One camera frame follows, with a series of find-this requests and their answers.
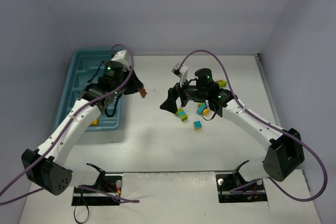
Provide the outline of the small green lego brick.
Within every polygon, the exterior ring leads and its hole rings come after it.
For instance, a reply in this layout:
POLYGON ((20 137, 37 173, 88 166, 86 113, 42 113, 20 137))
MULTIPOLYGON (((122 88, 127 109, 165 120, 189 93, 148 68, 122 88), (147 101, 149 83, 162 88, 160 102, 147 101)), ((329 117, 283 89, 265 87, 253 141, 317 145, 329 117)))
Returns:
POLYGON ((217 81, 215 81, 215 83, 217 83, 220 88, 224 88, 224 87, 227 86, 227 82, 224 81, 224 80, 217 80, 217 81))

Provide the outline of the yellow striped lego piece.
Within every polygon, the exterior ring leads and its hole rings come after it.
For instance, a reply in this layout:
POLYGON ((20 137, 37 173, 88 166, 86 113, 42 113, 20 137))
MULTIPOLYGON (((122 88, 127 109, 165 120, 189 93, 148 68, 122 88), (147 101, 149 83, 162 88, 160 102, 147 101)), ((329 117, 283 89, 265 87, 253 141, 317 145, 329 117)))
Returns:
POLYGON ((98 119, 95 119, 91 124, 90 126, 98 126, 99 125, 99 120, 98 119))

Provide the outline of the orange brown lego brick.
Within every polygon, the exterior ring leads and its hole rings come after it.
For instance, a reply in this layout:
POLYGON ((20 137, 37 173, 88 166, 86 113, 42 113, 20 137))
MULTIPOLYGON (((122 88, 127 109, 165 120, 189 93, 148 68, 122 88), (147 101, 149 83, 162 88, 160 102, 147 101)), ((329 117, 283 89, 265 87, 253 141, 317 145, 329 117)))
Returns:
POLYGON ((147 91, 145 90, 145 88, 142 88, 139 90, 139 93, 141 95, 142 98, 145 98, 147 95, 147 91))

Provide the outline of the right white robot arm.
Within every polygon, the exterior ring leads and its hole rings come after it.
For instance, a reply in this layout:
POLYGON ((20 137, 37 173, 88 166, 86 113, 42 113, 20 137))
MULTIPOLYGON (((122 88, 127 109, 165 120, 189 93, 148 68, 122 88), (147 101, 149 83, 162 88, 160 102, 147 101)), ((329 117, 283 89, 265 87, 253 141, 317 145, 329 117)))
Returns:
POLYGON ((300 138, 298 131, 286 131, 253 118, 238 104, 231 91, 220 87, 213 80, 209 68, 195 72, 195 85, 191 85, 187 80, 188 67, 175 66, 172 72, 180 80, 169 88, 167 99, 160 105, 160 109, 177 113, 177 99, 180 99, 182 107, 185 107, 188 101, 205 103, 215 115, 239 126, 265 150, 264 157, 245 161, 235 168, 233 174, 240 183, 267 177, 282 182, 303 163, 303 147, 292 139, 293 136, 300 138))

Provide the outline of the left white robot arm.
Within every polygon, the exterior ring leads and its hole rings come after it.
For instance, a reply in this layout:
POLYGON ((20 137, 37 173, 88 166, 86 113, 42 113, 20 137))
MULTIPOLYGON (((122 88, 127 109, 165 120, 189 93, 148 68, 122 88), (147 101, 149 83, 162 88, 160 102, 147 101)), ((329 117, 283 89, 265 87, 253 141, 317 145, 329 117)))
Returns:
POLYGON ((65 167, 65 162, 76 142, 115 99, 137 93, 142 88, 133 65, 106 61, 103 75, 96 83, 88 81, 52 135, 35 150, 23 152, 21 160, 27 178, 54 196, 74 186, 75 173, 65 167))

